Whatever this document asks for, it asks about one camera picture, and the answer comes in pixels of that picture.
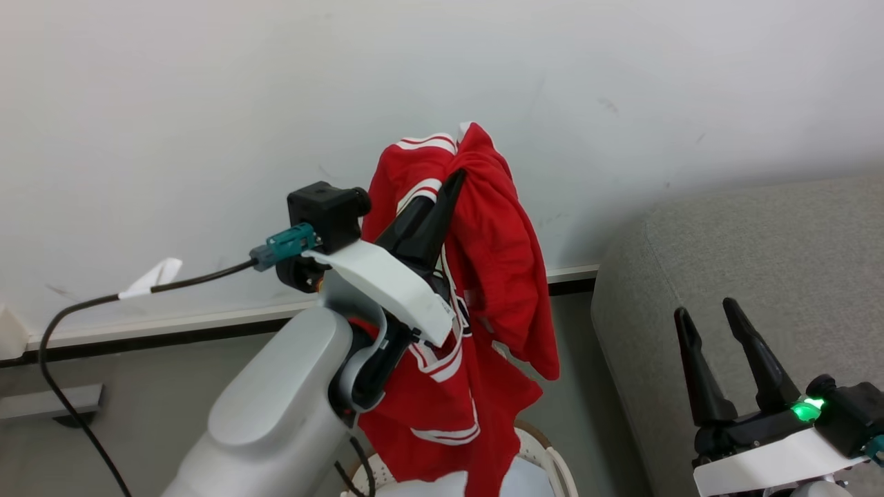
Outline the grey flat floor box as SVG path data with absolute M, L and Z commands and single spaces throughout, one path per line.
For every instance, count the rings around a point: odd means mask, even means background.
M 64 388 L 62 393 L 80 418 L 90 425 L 102 408 L 104 384 Z M 0 398 L 0 422 L 51 419 L 63 427 L 78 428 L 78 422 L 51 390 Z

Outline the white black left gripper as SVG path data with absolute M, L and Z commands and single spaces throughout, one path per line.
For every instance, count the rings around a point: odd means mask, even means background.
M 436 201 L 409 201 L 375 244 L 358 240 L 331 255 L 306 252 L 331 270 L 318 304 L 276 336 L 278 413 L 329 403 L 333 393 L 347 408 L 372 410 L 411 343 L 445 344 L 456 314 L 446 293 L 434 289 L 431 273 L 466 177 L 459 168 Z M 407 253 L 410 267 L 390 253 Z

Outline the white laundry basket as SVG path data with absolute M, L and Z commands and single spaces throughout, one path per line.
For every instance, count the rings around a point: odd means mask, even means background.
M 559 452 L 553 449 L 548 438 L 529 422 L 521 420 L 515 423 L 515 432 L 520 441 L 517 457 L 533 462 L 546 471 L 552 490 L 555 491 L 555 497 L 579 497 L 577 484 L 568 465 Z M 388 466 L 382 462 L 379 455 L 370 456 L 367 462 L 372 469 L 376 491 L 384 485 L 400 483 L 392 477 Z

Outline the grey fabric sofa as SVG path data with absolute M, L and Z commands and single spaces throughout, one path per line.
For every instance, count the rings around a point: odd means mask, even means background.
M 884 391 L 884 173 L 667 202 L 616 237 L 590 315 L 653 497 L 697 497 L 677 308 L 725 396 L 757 409 L 727 297 L 800 391 L 824 373 Z

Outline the red jersey with white stripes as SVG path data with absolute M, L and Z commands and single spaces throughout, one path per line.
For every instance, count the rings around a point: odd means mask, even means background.
M 412 200 L 435 201 L 464 170 L 454 217 L 430 270 L 450 286 L 456 317 L 441 346 L 411 344 L 375 409 L 358 425 L 397 482 L 465 478 L 465 497 L 499 497 L 517 459 L 517 416 L 542 388 L 500 352 L 559 377 L 544 259 L 511 170 L 477 123 L 406 137 L 380 155 L 363 239 L 377 242 Z

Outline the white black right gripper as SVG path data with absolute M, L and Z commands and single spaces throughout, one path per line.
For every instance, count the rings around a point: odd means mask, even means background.
M 691 315 L 684 307 L 676 309 L 683 374 L 698 427 L 693 480 L 699 497 L 853 497 L 836 473 L 871 460 L 843 456 L 817 432 L 814 423 L 822 400 L 797 402 L 798 387 L 739 303 L 726 297 L 722 308 L 743 348 L 757 388 L 756 403 L 765 414 L 736 419 L 736 407 L 705 361 Z

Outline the white wall baseboard strip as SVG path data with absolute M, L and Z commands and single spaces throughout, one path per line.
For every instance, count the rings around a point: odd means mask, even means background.
M 271 333 L 297 313 L 318 302 L 310 297 L 303 302 L 291 302 L 271 307 L 240 309 L 189 315 L 143 323 L 127 323 L 78 330 L 57 330 L 48 341 L 48 348 L 60 360 L 87 358 L 93 355 L 121 353 L 149 347 L 205 342 L 224 338 Z

